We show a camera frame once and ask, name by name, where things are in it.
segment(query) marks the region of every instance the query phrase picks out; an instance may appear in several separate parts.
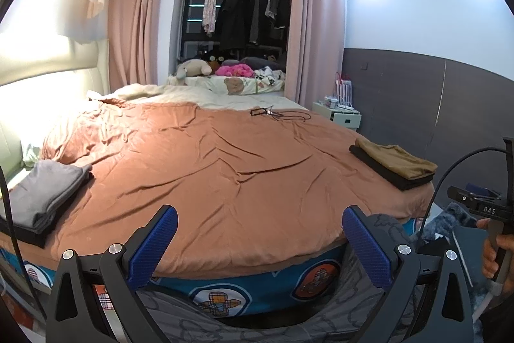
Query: blue bed skirt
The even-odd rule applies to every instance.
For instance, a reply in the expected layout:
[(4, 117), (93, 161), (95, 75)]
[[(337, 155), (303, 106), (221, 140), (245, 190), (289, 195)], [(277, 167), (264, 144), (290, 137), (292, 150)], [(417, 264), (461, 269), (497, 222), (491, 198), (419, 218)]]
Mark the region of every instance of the blue bed skirt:
[[(403, 225), (413, 233), (414, 220)], [(152, 278), (151, 283), (189, 296), (203, 311), (213, 317), (268, 313), (312, 301), (322, 295), (339, 276), (346, 244), (326, 251), (299, 265), (275, 272), (222, 279)], [(18, 272), (16, 257), (3, 249), (2, 256)], [(29, 275), (45, 286), (52, 287), (55, 271), (25, 262)], [(106, 293), (99, 293), (105, 309), (112, 305)]]

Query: nightstand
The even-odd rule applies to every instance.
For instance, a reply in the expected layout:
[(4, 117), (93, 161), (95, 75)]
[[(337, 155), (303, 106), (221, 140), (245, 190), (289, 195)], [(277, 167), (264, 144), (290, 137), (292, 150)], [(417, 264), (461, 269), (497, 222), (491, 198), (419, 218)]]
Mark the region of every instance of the nightstand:
[(356, 109), (328, 108), (319, 102), (313, 103), (313, 111), (335, 122), (341, 127), (356, 131), (360, 126), (362, 115)]

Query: white wall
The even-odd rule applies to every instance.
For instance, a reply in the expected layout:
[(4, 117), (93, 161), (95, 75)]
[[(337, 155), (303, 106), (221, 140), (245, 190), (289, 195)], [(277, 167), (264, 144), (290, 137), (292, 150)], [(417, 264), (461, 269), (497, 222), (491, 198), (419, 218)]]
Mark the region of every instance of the white wall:
[(160, 0), (157, 35), (157, 83), (162, 85), (174, 71), (183, 0)]
[(514, 80), (504, 0), (348, 0), (345, 47), (444, 57)]
[(14, 0), (0, 32), (58, 34), (78, 41), (107, 38), (107, 8), (86, 19), (87, 0)]

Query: brown bedsheet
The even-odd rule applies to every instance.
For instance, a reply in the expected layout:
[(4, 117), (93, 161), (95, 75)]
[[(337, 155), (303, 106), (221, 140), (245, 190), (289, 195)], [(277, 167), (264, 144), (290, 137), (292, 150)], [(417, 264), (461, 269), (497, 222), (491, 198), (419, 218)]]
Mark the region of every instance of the brown bedsheet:
[[(275, 121), (192, 103), (101, 103), (47, 136), (44, 158), (92, 163), (94, 180), (45, 249), (21, 243), (22, 254), (55, 269), (66, 249), (104, 252), (170, 204), (178, 231), (156, 274), (220, 278), (284, 268), (343, 240), (352, 204), (423, 215), (433, 186), (395, 189), (348, 151), (359, 136), (315, 113)], [(6, 235), (0, 246), (12, 251)]]

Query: hand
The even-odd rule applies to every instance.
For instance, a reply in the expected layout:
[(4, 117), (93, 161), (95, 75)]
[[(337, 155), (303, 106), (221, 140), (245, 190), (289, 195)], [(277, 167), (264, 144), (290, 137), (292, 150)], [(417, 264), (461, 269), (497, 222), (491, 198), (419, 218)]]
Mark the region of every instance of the hand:
[[(489, 219), (478, 220), (476, 222), (476, 226), (481, 229), (487, 229), (487, 225), (489, 224)], [(514, 255), (514, 235), (498, 235), (496, 237), (496, 243), (498, 247), (501, 247), (504, 250), (510, 250)], [(498, 263), (494, 260), (496, 259), (496, 251), (493, 249), (489, 238), (485, 239), (484, 248), (482, 252), (482, 273), (486, 278), (492, 279), (494, 274), (498, 270)], [(509, 293), (514, 291), (514, 257), (510, 261), (510, 270), (505, 280), (505, 284), (503, 285), (503, 292)]]

